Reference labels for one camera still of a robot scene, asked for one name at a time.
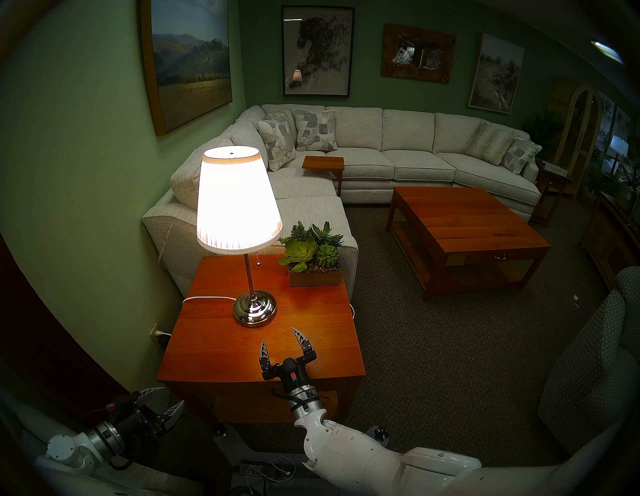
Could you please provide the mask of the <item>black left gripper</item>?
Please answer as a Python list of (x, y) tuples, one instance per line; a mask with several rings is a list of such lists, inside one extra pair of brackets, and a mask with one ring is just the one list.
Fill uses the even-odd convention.
[(159, 416), (149, 407), (160, 407), (166, 401), (164, 386), (136, 390), (136, 394), (119, 395), (106, 405), (108, 422), (120, 436), (170, 432), (179, 420), (184, 401), (173, 405)]

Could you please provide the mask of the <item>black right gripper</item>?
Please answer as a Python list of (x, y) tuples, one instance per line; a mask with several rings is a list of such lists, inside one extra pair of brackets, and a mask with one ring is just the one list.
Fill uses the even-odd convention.
[(291, 328), (296, 337), (303, 355), (298, 358), (286, 358), (282, 364), (271, 364), (266, 340), (263, 339), (258, 358), (262, 378), (265, 381), (279, 378), (284, 396), (293, 396), (293, 392), (302, 387), (312, 386), (311, 379), (306, 371), (306, 364), (317, 359), (317, 353), (313, 350), (311, 342), (298, 329)]

